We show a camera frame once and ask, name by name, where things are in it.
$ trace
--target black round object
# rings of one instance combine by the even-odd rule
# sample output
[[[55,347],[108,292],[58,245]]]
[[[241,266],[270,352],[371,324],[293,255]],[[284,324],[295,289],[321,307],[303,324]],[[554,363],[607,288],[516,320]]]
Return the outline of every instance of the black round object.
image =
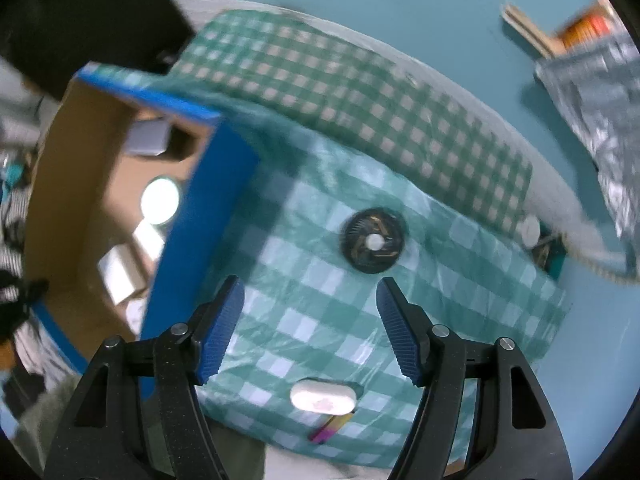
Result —
[[[345,225],[340,250],[360,272],[377,274],[391,267],[404,248],[402,217],[382,208],[356,213]]]

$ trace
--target small white box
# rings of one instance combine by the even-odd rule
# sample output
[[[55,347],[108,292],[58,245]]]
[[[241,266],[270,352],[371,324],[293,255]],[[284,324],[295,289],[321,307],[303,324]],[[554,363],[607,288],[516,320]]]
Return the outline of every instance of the small white box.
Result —
[[[126,244],[113,247],[98,261],[98,272],[114,305],[145,289],[146,281]]]

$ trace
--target teal object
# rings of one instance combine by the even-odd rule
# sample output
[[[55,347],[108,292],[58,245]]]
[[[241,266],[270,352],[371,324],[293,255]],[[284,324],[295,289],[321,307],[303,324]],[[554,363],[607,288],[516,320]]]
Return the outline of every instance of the teal object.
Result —
[[[246,284],[220,372],[199,390],[207,415],[294,452],[391,467],[422,392],[402,375],[378,315],[382,276],[462,337],[508,336],[531,362],[545,355],[568,306],[516,245],[367,155],[259,105],[218,94],[211,101],[260,164],[212,255],[200,297],[210,300],[229,274]],[[407,225],[404,252],[380,275],[355,271],[338,247],[343,222],[373,206],[399,212]],[[289,400],[304,378],[358,392],[354,417],[321,446],[306,438],[325,417]],[[451,460],[466,450],[474,388],[465,390]]]

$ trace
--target green and white checkered cloth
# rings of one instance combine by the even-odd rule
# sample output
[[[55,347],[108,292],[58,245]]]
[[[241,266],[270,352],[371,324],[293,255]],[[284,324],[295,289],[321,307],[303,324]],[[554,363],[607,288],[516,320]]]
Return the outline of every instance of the green and white checkered cloth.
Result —
[[[566,313],[562,291],[514,244],[367,155],[258,105],[223,96],[213,104],[260,165],[202,293],[209,300],[228,274],[246,283],[220,373],[199,391],[207,415],[294,452],[391,467],[422,391],[400,373],[378,315],[382,276],[463,337],[511,337],[532,362],[546,353]],[[372,206],[399,212],[407,225],[400,259],[381,275],[357,272],[338,248],[344,221]],[[354,417],[322,446],[306,438],[327,417],[289,400],[304,378],[347,383],[358,394]],[[452,460],[465,453],[474,388],[465,391]]]
[[[202,83],[199,92],[184,84],[194,80]],[[450,96],[399,73],[385,57],[293,17],[256,10],[220,14],[162,85],[168,89],[172,82],[173,93],[194,101],[206,101],[209,89],[276,110],[384,162],[498,232],[513,235],[522,215],[532,165],[521,153]]]

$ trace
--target ribbed blue pad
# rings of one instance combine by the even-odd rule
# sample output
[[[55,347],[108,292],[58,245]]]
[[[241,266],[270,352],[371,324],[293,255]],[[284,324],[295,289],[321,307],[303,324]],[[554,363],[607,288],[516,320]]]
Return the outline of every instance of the ribbed blue pad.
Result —
[[[243,306],[244,284],[237,280],[226,296],[225,303],[220,307],[215,321],[209,327],[206,339],[202,342],[200,366],[195,372],[201,383],[204,384],[220,370],[220,363],[236,329]]]
[[[378,283],[376,304],[400,371],[418,386],[422,375],[418,343],[384,281]]]

